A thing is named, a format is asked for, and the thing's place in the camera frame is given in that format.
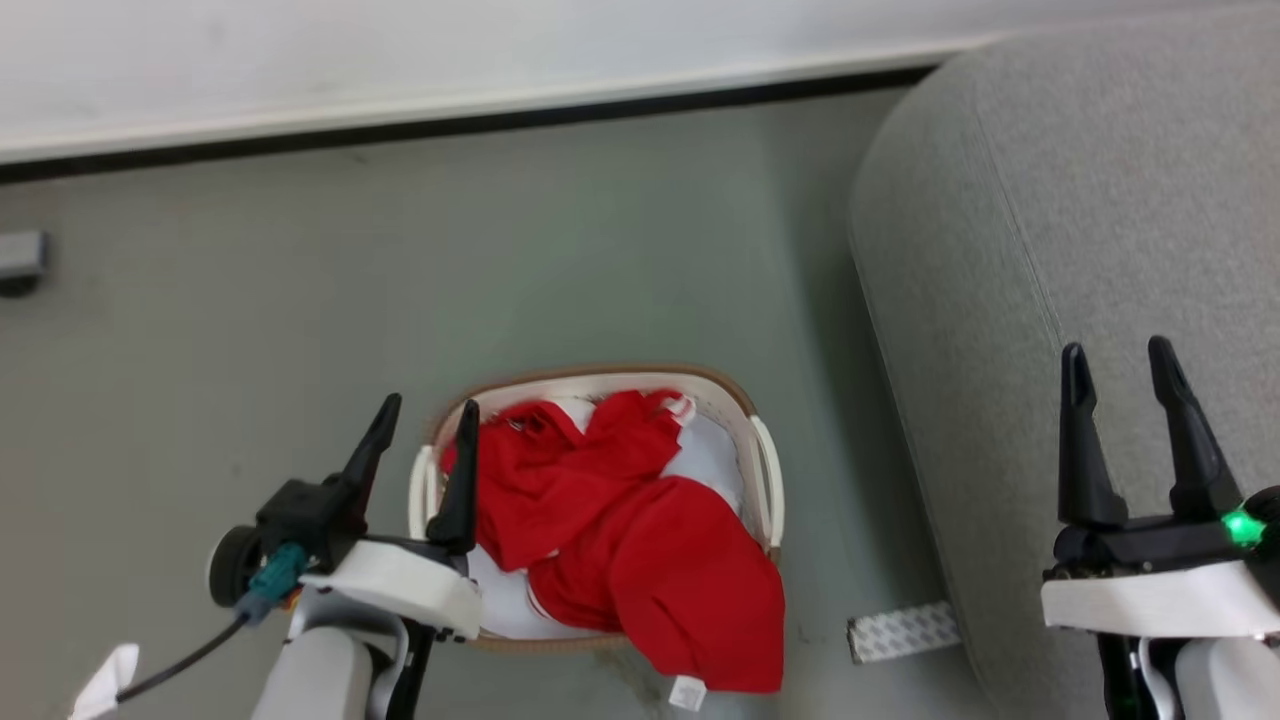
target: green led light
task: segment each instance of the green led light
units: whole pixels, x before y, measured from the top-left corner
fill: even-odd
[[[1266,523],[1254,520],[1244,510],[1233,510],[1222,515],[1222,524],[1226,525],[1226,532],[1231,533],[1231,542],[1240,547],[1253,547],[1262,542],[1262,530],[1267,528]]]

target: clothing tag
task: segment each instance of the clothing tag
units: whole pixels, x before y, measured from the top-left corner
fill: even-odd
[[[705,697],[707,683],[689,675],[676,675],[676,684],[671,687],[671,697],[667,698],[667,702],[698,712]]]

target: gray floor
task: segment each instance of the gray floor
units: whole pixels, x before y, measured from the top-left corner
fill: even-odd
[[[61,717],[116,642],[143,671],[227,616],[209,548],[407,398],[370,519],[406,528],[415,436],[463,388],[685,360],[750,392],[786,471],[787,679],[718,717],[984,717],[959,650],[855,667],[847,618],[938,573],[845,245],[845,191],[899,92],[0,188],[56,274],[0,302],[0,561],[14,717]],[[246,716],[283,619],[128,717]],[[667,717],[634,653],[448,647],[420,717]]]

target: white wall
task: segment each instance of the white wall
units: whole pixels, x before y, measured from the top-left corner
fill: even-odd
[[[0,161],[813,77],[1222,0],[6,0]]]

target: gray cushion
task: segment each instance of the gray cushion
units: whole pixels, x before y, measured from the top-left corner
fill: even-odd
[[[1084,342],[1112,477],[1167,511],[1146,341],[1181,357],[1245,492],[1280,466],[1280,9],[964,55],[896,109],[852,246],[978,676],[1005,716],[1101,717],[1092,638],[1046,630],[1059,352]]]

